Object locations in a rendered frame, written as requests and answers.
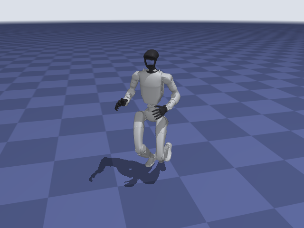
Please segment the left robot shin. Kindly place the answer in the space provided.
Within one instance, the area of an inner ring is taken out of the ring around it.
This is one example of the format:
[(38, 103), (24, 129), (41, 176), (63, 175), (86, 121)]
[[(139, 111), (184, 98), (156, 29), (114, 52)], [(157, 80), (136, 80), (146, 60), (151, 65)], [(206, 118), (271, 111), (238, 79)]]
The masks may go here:
[(166, 160), (167, 155), (168, 155), (168, 150), (169, 150), (169, 145), (168, 145), (168, 146), (165, 145), (165, 146), (164, 146), (164, 154), (163, 154), (163, 156), (161, 157), (161, 158), (162, 158), (162, 161), (159, 161), (159, 163), (162, 163), (162, 162), (164, 162), (164, 161)]

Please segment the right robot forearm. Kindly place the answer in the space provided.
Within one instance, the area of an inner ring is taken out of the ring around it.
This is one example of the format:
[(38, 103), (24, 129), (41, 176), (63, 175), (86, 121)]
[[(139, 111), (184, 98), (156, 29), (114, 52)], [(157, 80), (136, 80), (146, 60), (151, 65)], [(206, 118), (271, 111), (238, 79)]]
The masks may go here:
[(129, 89), (127, 90), (127, 92), (126, 92), (126, 94), (125, 94), (125, 97), (124, 97), (124, 99), (127, 99), (127, 100), (128, 100), (128, 102), (126, 102), (126, 105), (125, 105), (125, 106), (127, 106), (127, 105), (129, 104), (129, 102), (130, 102), (130, 100), (131, 100), (131, 98), (132, 98), (132, 94), (131, 94), (131, 93), (128, 93), (128, 91), (129, 91)]

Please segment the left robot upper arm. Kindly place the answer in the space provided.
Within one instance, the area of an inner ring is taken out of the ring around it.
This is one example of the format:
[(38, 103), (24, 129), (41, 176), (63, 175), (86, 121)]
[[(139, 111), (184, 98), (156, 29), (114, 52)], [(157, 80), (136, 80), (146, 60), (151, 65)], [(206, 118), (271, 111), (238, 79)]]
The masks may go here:
[(162, 73), (161, 75), (162, 81), (164, 84), (167, 84), (169, 90), (172, 92), (171, 98), (174, 98), (178, 92), (178, 89), (173, 81), (173, 77), (171, 74)]

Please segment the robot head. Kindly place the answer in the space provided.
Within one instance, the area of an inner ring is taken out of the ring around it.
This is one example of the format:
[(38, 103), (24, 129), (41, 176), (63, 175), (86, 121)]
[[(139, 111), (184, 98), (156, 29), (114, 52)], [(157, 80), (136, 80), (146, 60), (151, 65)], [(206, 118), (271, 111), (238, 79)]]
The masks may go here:
[[(155, 73), (155, 72), (159, 71), (155, 68), (157, 58), (159, 57), (159, 54), (156, 50), (150, 49), (150, 50), (146, 51), (143, 57), (144, 57), (145, 65), (149, 69), (149, 71), (146, 71), (147, 73), (152, 74), (152, 73)], [(153, 65), (147, 65), (146, 60), (154, 60), (154, 64)], [(155, 69), (157, 71), (153, 71)]]

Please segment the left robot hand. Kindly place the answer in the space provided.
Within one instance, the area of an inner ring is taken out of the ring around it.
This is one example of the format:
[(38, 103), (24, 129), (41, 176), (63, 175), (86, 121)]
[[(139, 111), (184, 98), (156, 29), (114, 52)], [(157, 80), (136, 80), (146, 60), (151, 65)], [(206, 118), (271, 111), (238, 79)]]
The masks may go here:
[(156, 116), (154, 116), (154, 117), (157, 117), (157, 116), (161, 115), (160, 117), (156, 118), (156, 120), (157, 120), (157, 119), (160, 119), (160, 118), (161, 118), (162, 116), (164, 116), (165, 113), (168, 111), (166, 105), (164, 105), (164, 106), (156, 105), (156, 106), (154, 106), (154, 107), (159, 107), (158, 109), (152, 111), (152, 112), (155, 112), (155, 111), (158, 111), (158, 110), (159, 110), (158, 112), (156, 112), (156, 113), (153, 114), (153, 115), (155, 115), (155, 114), (158, 114), (158, 113), (159, 113), (158, 115), (156, 115)]

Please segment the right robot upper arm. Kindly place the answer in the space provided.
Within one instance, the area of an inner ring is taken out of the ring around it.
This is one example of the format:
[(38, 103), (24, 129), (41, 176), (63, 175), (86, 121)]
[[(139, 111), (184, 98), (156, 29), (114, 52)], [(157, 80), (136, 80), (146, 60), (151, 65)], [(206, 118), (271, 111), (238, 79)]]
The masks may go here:
[(139, 75), (140, 75), (141, 71), (136, 71), (135, 73), (133, 73), (132, 75), (132, 79), (130, 82), (130, 89), (128, 91), (128, 93), (132, 94), (132, 97), (135, 95), (135, 88), (137, 87), (137, 84), (139, 82)]

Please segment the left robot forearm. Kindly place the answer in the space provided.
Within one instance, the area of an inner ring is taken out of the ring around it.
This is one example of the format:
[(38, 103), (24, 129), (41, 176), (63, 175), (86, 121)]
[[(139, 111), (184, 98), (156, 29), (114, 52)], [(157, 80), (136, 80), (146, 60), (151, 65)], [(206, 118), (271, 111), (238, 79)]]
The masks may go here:
[(166, 104), (168, 110), (171, 110), (180, 100), (180, 94), (177, 93), (174, 98), (171, 98), (170, 101)]

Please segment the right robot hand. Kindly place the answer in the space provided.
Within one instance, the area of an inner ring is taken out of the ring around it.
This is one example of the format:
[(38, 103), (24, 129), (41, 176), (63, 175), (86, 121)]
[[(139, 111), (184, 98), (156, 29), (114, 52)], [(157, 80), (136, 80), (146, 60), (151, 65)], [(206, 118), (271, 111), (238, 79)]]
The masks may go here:
[(125, 106), (126, 102), (128, 102), (127, 99), (123, 99), (121, 98), (121, 100), (119, 100), (116, 105), (115, 105), (115, 110), (118, 111), (117, 109), (119, 109), (120, 106)]

